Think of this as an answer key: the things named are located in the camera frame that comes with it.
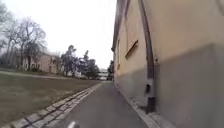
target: downspout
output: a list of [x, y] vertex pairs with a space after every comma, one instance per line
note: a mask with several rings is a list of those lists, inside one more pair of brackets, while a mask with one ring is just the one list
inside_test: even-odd
[[153, 49], [152, 49], [152, 43], [151, 43], [151, 37], [150, 37], [150, 31], [149, 31], [149, 24], [146, 16], [145, 6], [143, 3], [143, 0], [139, 1], [139, 8], [141, 12], [141, 20], [145, 35], [145, 42], [146, 42], [146, 60], [147, 60], [147, 78], [148, 78], [148, 84], [146, 84], [146, 88], [149, 90], [149, 97], [148, 97], [148, 104], [147, 104], [147, 110], [146, 113], [154, 112], [155, 111], [155, 87], [154, 87], [154, 59], [153, 59]]

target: sky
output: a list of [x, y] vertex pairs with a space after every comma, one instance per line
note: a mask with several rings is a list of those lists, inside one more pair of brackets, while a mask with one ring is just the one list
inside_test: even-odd
[[2, 0], [15, 18], [30, 17], [47, 34], [51, 53], [64, 53], [69, 45], [82, 57], [89, 57], [99, 68], [107, 68], [113, 53], [116, 0]]

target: paved path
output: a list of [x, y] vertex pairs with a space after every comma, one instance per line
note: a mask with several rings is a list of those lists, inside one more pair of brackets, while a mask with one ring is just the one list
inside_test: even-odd
[[74, 120], [81, 128], [147, 128], [111, 83], [85, 98], [55, 128], [67, 128]]
[[12, 76], [22, 76], [22, 77], [47, 78], [47, 79], [69, 79], [69, 78], [66, 78], [66, 77], [31, 75], [31, 74], [23, 74], [23, 73], [7, 72], [7, 71], [0, 71], [0, 74], [12, 75]]

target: facade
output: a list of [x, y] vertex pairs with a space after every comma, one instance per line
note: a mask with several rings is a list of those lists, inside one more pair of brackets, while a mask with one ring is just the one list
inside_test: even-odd
[[224, 126], [223, 48], [223, 0], [117, 1], [114, 82], [178, 128]]
[[100, 69], [100, 72], [98, 73], [100, 80], [107, 80], [108, 72], [106, 69]]
[[[28, 60], [24, 59], [23, 67], [25, 70], [28, 69]], [[43, 72], [57, 74], [59, 73], [59, 69], [57, 69], [56, 58], [53, 55], [49, 55], [43, 53], [39, 59], [39, 61], [35, 62], [33, 59], [31, 60], [31, 69], [36, 68]]]

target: curb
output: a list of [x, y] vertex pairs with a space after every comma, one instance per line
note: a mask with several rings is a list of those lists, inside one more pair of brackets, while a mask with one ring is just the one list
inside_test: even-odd
[[138, 116], [145, 122], [145, 124], [149, 128], [176, 128], [172, 123], [155, 112], [149, 113], [148, 115], [145, 114], [145, 112], [139, 109], [138, 105], [134, 103], [118, 85], [114, 84], [114, 86], [124, 96], [126, 101], [132, 106], [132, 108], [137, 112]]
[[13, 121], [1, 128], [49, 128], [63, 120], [84, 98], [89, 96], [103, 83], [94, 85], [63, 100], [60, 100], [45, 109]]

